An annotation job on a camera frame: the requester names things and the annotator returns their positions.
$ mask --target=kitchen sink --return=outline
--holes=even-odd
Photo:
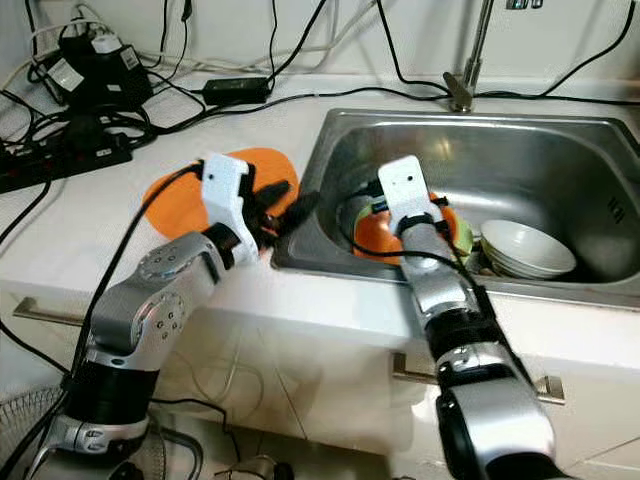
[[[578,261],[546,281],[476,275],[490,292],[640,308],[640,148],[610,118],[332,110],[301,184],[321,203],[278,246],[274,266],[402,282],[398,267],[353,255],[340,233],[339,223],[353,230],[367,199],[336,212],[405,155],[418,157],[429,188],[474,237],[486,220],[513,220],[554,236]]]

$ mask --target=charger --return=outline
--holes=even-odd
[[[131,45],[113,34],[89,33],[58,41],[61,58],[47,75],[71,108],[137,108],[153,95],[147,72]]]
[[[240,77],[209,80],[199,93],[207,105],[238,105],[265,103],[271,90],[267,77]]]

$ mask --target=black cable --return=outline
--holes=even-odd
[[[2,233],[0,233],[0,245],[2,245],[2,243],[7,239],[11,232],[18,226],[18,224],[22,222],[22,220],[24,220],[25,217],[29,215],[29,213],[31,213],[34,208],[38,206],[38,204],[44,199],[44,197],[47,196],[50,188],[51,181],[48,181],[44,184],[44,187],[42,188],[42,191],[38,194],[38,196],[34,198],[22,212],[20,212],[20,214],[9,224],[7,228],[3,230]]]
[[[231,439],[231,442],[233,443],[233,449],[235,451],[237,461],[238,462],[241,461],[240,447],[238,445],[238,440],[236,439],[236,436],[233,433],[233,430],[231,430],[229,428],[229,425],[227,423],[227,411],[224,408],[219,407],[218,405],[215,405],[215,404],[210,403],[210,402],[205,402],[204,400],[199,400],[197,398],[178,398],[178,399],[175,399],[175,400],[165,400],[165,399],[161,399],[161,398],[152,398],[151,402],[152,403],[158,403],[160,405],[178,405],[178,404],[181,404],[181,403],[195,403],[197,405],[201,405],[203,407],[207,407],[207,408],[210,408],[212,410],[215,410],[220,415],[222,415],[222,431],[224,432],[225,435],[228,435],[229,438]]]
[[[42,113],[37,108],[29,105],[24,99],[22,99],[21,97],[19,97],[15,93],[10,92],[9,90],[0,90],[0,95],[2,95],[3,97],[8,98],[9,100],[11,100],[14,103],[17,103],[18,105],[22,105],[27,110],[29,110],[29,113],[31,113],[31,114],[35,113],[36,115],[40,115],[40,116],[44,117],[44,113]]]
[[[400,64],[398,63],[398,56],[396,55],[396,49],[393,46],[393,40],[391,38],[391,31],[389,30],[389,24],[387,23],[387,16],[384,13],[384,8],[382,7],[382,1],[376,0],[376,4],[378,5],[378,12],[380,13],[380,20],[382,20],[382,27],[384,28],[384,34],[387,37],[387,43],[389,44],[389,51],[391,52],[391,58],[393,59],[393,66],[396,69],[396,75],[398,76],[398,80],[406,85],[425,85],[429,87],[436,88],[442,92],[445,92],[447,95],[451,95],[451,92],[448,88],[443,87],[435,82],[428,82],[423,80],[407,80],[402,75],[402,71],[400,70]]]
[[[504,100],[562,100],[567,102],[596,103],[601,105],[630,106],[630,107],[640,105],[640,101],[635,101],[635,100],[607,100],[603,98],[570,97],[566,95],[545,95],[544,97],[541,97],[539,95],[528,96],[527,94],[509,92],[504,90],[481,92],[474,95],[474,98],[500,98]]]
[[[609,45],[607,48],[602,50],[600,53],[597,53],[592,57],[587,58],[585,61],[581,62],[580,64],[572,68],[569,72],[563,75],[560,78],[560,80],[558,80],[556,83],[551,85],[544,92],[540,93],[539,96],[546,97],[555,89],[557,89],[560,85],[566,82],[567,79],[571,77],[573,74],[575,74],[578,70],[582,69],[583,67],[590,64],[591,62],[599,59],[600,57],[605,56],[607,53],[609,53],[610,51],[615,49],[618,45],[620,45],[620,43],[622,43],[622,40],[624,40],[624,38],[627,36],[627,32],[629,32],[629,27],[631,27],[631,22],[633,20],[633,12],[635,11],[635,8],[636,8],[636,2],[635,0],[631,0],[631,3],[629,4],[629,11],[627,13],[627,20],[624,24],[624,27],[622,28],[622,32],[620,32],[620,35],[618,36],[618,38],[611,45]]]
[[[4,333],[7,337],[9,337],[9,339],[11,339],[13,341],[13,343],[15,343],[19,347],[23,348],[27,352],[30,352],[33,355],[37,356],[37,357],[40,357],[42,360],[47,362],[49,365],[51,365],[52,367],[58,369],[60,371],[60,373],[62,373],[62,374],[69,373],[69,370],[66,367],[64,367],[62,364],[60,364],[57,361],[55,361],[53,358],[51,358],[46,353],[44,353],[44,352],[38,350],[37,348],[29,345],[24,340],[22,340],[20,337],[18,337],[15,333],[13,333],[9,329],[9,327],[7,327],[5,325],[5,323],[2,321],[2,318],[0,318],[0,331],[2,333]]]
[[[166,83],[169,88],[173,88],[174,90],[177,90],[178,92],[182,93],[183,95],[185,95],[186,97],[189,97],[191,100],[193,100],[194,102],[196,102],[199,106],[200,106],[200,112],[197,113],[196,115],[194,115],[194,117],[188,118],[187,120],[183,120],[183,122],[189,121],[194,119],[195,117],[197,117],[198,115],[201,115],[203,113],[206,113],[206,109],[207,106],[204,104],[204,102],[202,100],[200,100],[198,97],[194,96],[191,94],[191,92],[189,90],[187,90],[186,88],[182,88],[179,85],[176,85],[175,83],[173,83],[171,80],[169,80],[168,78],[164,77],[163,75],[160,75],[157,72],[152,72],[150,70],[147,70],[147,74],[148,75],[152,75],[156,78],[159,78],[161,81],[159,83]],[[162,92],[163,90],[161,90],[160,92],[155,93],[154,95],[158,95]],[[162,130],[164,127],[155,127],[158,130]]]
[[[173,88],[176,88],[177,90],[179,90],[180,92],[184,93],[185,95],[188,95],[189,98],[194,99],[195,101],[200,102],[197,98],[193,97],[193,95],[191,95],[189,93],[188,90],[182,88],[182,87],[178,87],[177,85],[171,84]],[[400,90],[394,90],[392,88],[386,88],[386,87],[377,87],[377,86],[371,86],[371,87],[359,87],[359,88],[354,88],[351,90],[346,90],[343,92],[329,92],[329,93],[301,93],[298,95],[291,95],[289,97],[284,97],[284,98],[280,98],[278,100],[274,100],[272,102],[269,103],[265,103],[263,105],[259,105],[255,108],[249,108],[249,109],[243,109],[243,110],[227,110],[230,107],[236,106],[234,104],[227,104],[227,105],[218,105],[216,107],[210,108],[204,112],[201,112],[200,114],[196,114],[193,117],[190,117],[186,120],[183,120],[181,122],[178,122],[170,127],[160,127],[157,125],[152,125],[152,128],[154,130],[154,132],[157,135],[169,135],[171,133],[176,133],[176,132],[180,132],[186,128],[189,128],[193,125],[196,125],[204,120],[213,118],[213,117],[222,117],[222,116],[226,116],[226,115],[243,115],[243,114],[248,114],[248,113],[254,113],[254,112],[259,112],[261,110],[266,110],[268,108],[274,107],[276,105],[280,105],[281,103],[286,103],[286,102],[291,102],[294,100],[302,100],[302,99],[306,99],[306,98],[334,98],[334,97],[343,97],[343,96],[347,96],[347,95],[353,95],[356,93],[361,93],[361,92],[383,92],[383,93],[389,93],[392,95],[397,95],[403,98],[407,98],[409,100],[416,100],[416,101],[420,101],[420,102],[428,102],[428,101],[435,101],[435,100],[442,100],[444,98],[448,98],[448,95],[432,95],[432,96],[420,96],[420,95],[412,95],[410,93],[406,93],[406,92],[402,92]]]
[[[162,34],[160,35],[160,56],[158,56],[158,59],[153,63],[153,65],[150,65],[145,68],[155,68],[158,65],[160,65],[160,62],[162,62],[162,59],[164,58],[164,47],[165,47],[165,44],[167,43],[168,22],[169,22],[169,0],[164,0],[162,4]]]
[[[245,470],[242,468],[227,468],[226,470],[220,470],[218,472],[214,472],[213,474],[213,478],[216,478],[218,475],[222,475],[223,473],[227,474],[227,480],[231,480],[233,477],[231,476],[234,472],[236,473],[247,473],[249,475],[251,475],[252,477],[257,477],[260,480],[269,480],[267,477],[265,477],[264,475],[262,475],[261,473],[258,472],[254,472],[253,470]]]
[[[269,77],[265,82],[266,84],[271,83],[271,81],[275,79],[284,69],[286,69],[291,64],[291,62],[293,62],[296,56],[298,56],[298,53],[300,53],[300,50],[302,49],[304,42],[306,42],[307,37],[311,32],[311,28],[316,23],[316,20],[318,19],[318,15],[320,15],[320,12],[322,11],[322,8],[325,6],[326,3],[327,3],[327,0],[320,0],[320,2],[318,2],[318,6],[316,7],[313,14],[311,15],[311,18],[307,22],[307,25],[304,27],[304,31],[302,32],[302,37],[300,37],[298,44],[295,46],[295,48],[291,52],[291,55],[289,55],[289,57],[284,61],[284,63],[280,65],[275,71],[273,71],[271,75],[269,75]]]
[[[44,199],[44,197],[47,196],[47,193],[49,192],[50,187],[51,187],[51,182],[46,182],[44,184],[44,187],[42,188],[42,191],[38,194],[38,196],[35,199],[33,199],[33,201],[9,224],[7,228],[4,229],[4,231],[0,234],[0,245],[2,245],[2,243],[7,239],[7,237],[11,234],[11,232],[18,226],[18,224],[20,224],[20,222],[22,222],[22,220],[24,220],[26,216],[29,215],[29,213],[31,213],[31,211],[34,208],[36,208],[36,206]],[[62,373],[68,372],[68,370],[64,366],[62,366],[60,363],[56,362],[54,359],[49,357],[44,352],[41,352],[35,347],[32,347],[31,345],[27,344],[24,340],[19,338],[15,333],[13,333],[9,329],[9,327],[7,327],[2,322],[1,318],[0,318],[0,331],[2,331],[7,337],[9,337],[15,344],[27,350],[28,352],[31,352],[33,355],[40,357],[42,360],[49,363],[53,367],[57,368]]]
[[[120,240],[120,244],[118,245],[116,252],[113,254],[113,257],[111,258],[111,261],[109,262],[109,265],[107,266],[106,271],[104,272],[102,278],[100,279],[100,283],[98,284],[98,287],[96,288],[93,294],[93,297],[89,302],[89,307],[87,308],[87,311],[84,315],[84,320],[82,323],[82,327],[80,328],[78,343],[76,344],[76,350],[74,352],[73,363],[71,367],[72,377],[75,377],[77,375],[78,369],[80,368],[82,361],[84,360],[84,357],[85,357],[85,352],[87,348],[87,339],[89,338],[89,333],[91,331],[91,317],[93,315],[93,309],[95,308],[96,303],[98,302],[98,300],[100,299],[104,291],[107,289],[107,285],[111,280],[111,276],[113,275],[113,272],[118,266],[118,263],[120,262],[120,258],[122,257],[122,254],[124,253],[125,248],[127,247],[129,241],[131,240],[131,237],[133,236],[133,232],[138,226],[138,223],[140,223],[140,220],[142,219],[144,214],[147,212],[151,204],[155,201],[155,199],[158,198],[158,196],[163,191],[165,191],[169,185],[171,185],[178,178],[184,175],[187,175],[189,173],[199,172],[201,168],[202,167],[200,166],[200,164],[192,164],[173,173],[169,178],[167,178],[164,182],[162,182],[162,184],[158,188],[156,188],[153,191],[153,193],[144,201],[144,203],[140,206],[140,208],[136,212],[136,215],[133,217],[133,220],[131,220],[131,223],[127,227],[127,230],[124,236],[122,237],[122,240]]]
[[[563,96],[563,95],[560,95],[560,96],[549,95],[551,92],[553,92],[558,87],[560,87],[560,85],[565,83],[576,72],[586,67],[590,63],[598,60],[599,58],[605,56],[606,54],[614,50],[616,47],[618,47],[618,45],[622,43],[622,41],[625,39],[625,37],[629,33],[629,29],[633,21],[635,8],[636,8],[635,1],[631,0],[631,3],[629,4],[629,10],[627,12],[627,19],[622,28],[622,31],[620,32],[620,35],[618,35],[616,40],[611,45],[609,45],[604,50],[596,53],[595,55],[592,55],[591,57],[587,58],[583,62],[580,62],[578,65],[576,65],[574,68],[569,70],[569,72],[564,74],[558,81],[553,83],[550,87],[548,87],[543,92],[537,93],[537,94],[525,94],[525,93],[510,92],[510,91],[490,91],[490,92],[478,93],[475,96],[480,98],[484,97],[484,98],[504,98],[504,99],[521,99],[521,100],[567,100],[567,101],[573,101],[573,102],[600,103],[605,105],[622,105],[622,106],[640,105],[640,102],[628,101],[628,100],[604,100],[604,99],[597,99],[597,98],[581,98],[581,97],[571,97],[571,96]]]
[[[167,478],[167,445],[164,443],[164,436],[160,425],[156,425],[158,429],[158,436],[160,437],[160,444],[162,445],[162,477],[160,480],[166,480]]]
[[[390,257],[418,257],[418,258],[429,258],[432,260],[436,260],[437,262],[451,268],[452,270],[458,272],[468,283],[469,286],[476,291],[479,286],[476,283],[476,281],[474,280],[473,276],[469,273],[469,271],[466,269],[466,267],[464,266],[464,263],[462,263],[462,259],[460,258],[460,255],[458,254],[458,251],[456,250],[455,246],[453,245],[453,242],[451,240],[451,234],[448,231],[445,231],[444,233],[444,239],[447,242],[447,245],[449,246],[449,249],[451,250],[452,254],[454,255],[456,261],[452,261],[448,258],[443,257],[442,255],[436,255],[435,253],[430,253],[430,252],[423,252],[423,251],[418,251],[418,250],[398,250],[398,251],[392,251],[392,252],[379,252],[379,251],[375,251],[375,250],[370,250],[367,247],[360,245],[358,242],[356,242],[351,235],[349,235],[344,227],[342,226],[342,223],[338,220],[338,218],[340,217],[340,213],[342,211],[342,207],[344,206],[345,202],[350,199],[353,198],[353,195],[348,195],[346,196],[343,200],[341,200],[338,203],[338,206],[336,208],[336,225],[338,226],[338,230],[340,231],[340,234],[344,237],[344,239],[349,243],[349,245],[352,248],[355,248],[357,250],[360,250],[362,253],[365,253],[367,255],[370,255],[372,257],[380,257],[380,258],[390,258]]]
[[[168,82],[169,80],[171,80],[173,77],[176,76],[176,73],[178,73],[178,68],[180,68],[180,64],[182,63],[182,60],[184,59],[184,55],[187,52],[187,43],[189,41],[189,27],[187,26],[186,20],[182,22],[182,26],[184,29],[184,39],[182,41],[182,52],[180,53],[180,57],[178,58],[176,65],[173,67],[173,72],[171,72],[171,75],[169,75],[166,79],[164,79],[165,82]]]
[[[269,39],[269,61],[271,62],[271,76],[273,76],[273,80],[271,81],[271,91],[276,86],[276,64],[273,61],[273,43],[276,39],[276,32],[278,30],[278,12],[276,9],[276,0],[271,0],[271,11],[273,12],[273,30],[271,30],[271,38]]]
[[[167,427],[160,427],[161,438],[180,445],[191,452],[193,456],[193,467],[187,476],[187,480],[197,480],[200,477],[202,471],[202,464],[204,463],[204,450],[198,440],[186,433],[177,432]]]
[[[27,11],[27,19],[29,20],[29,29],[31,33],[36,31],[36,23],[33,19],[33,11],[31,10],[31,0],[24,0],[24,8]],[[31,39],[31,56],[35,57],[38,54],[38,39],[33,37]]]
[[[113,128],[128,128],[137,129],[142,132],[139,136],[129,136],[129,148],[136,149],[143,145],[147,145],[157,138],[154,133],[151,120],[147,112],[141,108],[135,108],[133,110],[127,110],[123,107],[115,104],[103,104],[96,105],[90,110],[85,112],[92,114],[100,118],[101,127],[108,132]],[[123,113],[131,113],[138,115],[142,121],[139,121],[131,116],[123,115]],[[37,120],[30,123],[29,129],[22,135],[20,139],[12,142],[13,145],[21,145],[23,147],[30,146],[34,142],[42,142],[48,140],[54,136],[61,135],[64,132],[66,125],[73,119],[77,112],[70,109],[60,112],[43,115]],[[39,136],[42,132],[49,130],[56,124],[60,124],[59,127],[51,129],[45,135]]]

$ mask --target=white bowl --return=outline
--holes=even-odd
[[[520,263],[507,257],[506,255],[503,255],[498,250],[489,245],[489,243],[484,238],[481,240],[481,244],[482,250],[484,251],[487,258],[491,261],[491,263],[494,266],[497,265],[498,267],[500,267],[502,273],[506,273],[511,277],[549,279],[557,276],[557,274],[555,273],[548,273],[543,270],[538,270],[537,268],[528,267],[524,263]]]
[[[550,278],[576,267],[571,250],[535,228],[506,220],[489,220],[482,224],[480,231],[490,247],[487,256],[491,258],[494,253],[503,269],[506,259],[529,276]]]

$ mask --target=silver robot arm segment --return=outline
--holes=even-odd
[[[390,227],[404,250],[450,258],[436,228],[443,225],[442,214],[429,199],[418,159],[388,163],[378,177]],[[485,289],[435,259],[404,257],[401,268],[436,360],[441,389],[436,409],[451,474],[465,480],[569,478],[553,462],[551,422]]]
[[[253,192],[255,168],[246,162],[212,154],[202,167],[212,226],[152,250],[129,278],[100,297],[85,358],[27,479],[47,478],[40,466],[56,450],[117,465],[139,448],[159,371],[192,311],[228,270],[257,261],[260,247],[295,229],[318,201],[315,192],[302,196],[272,217],[267,211],[286,195],[287,181]]]

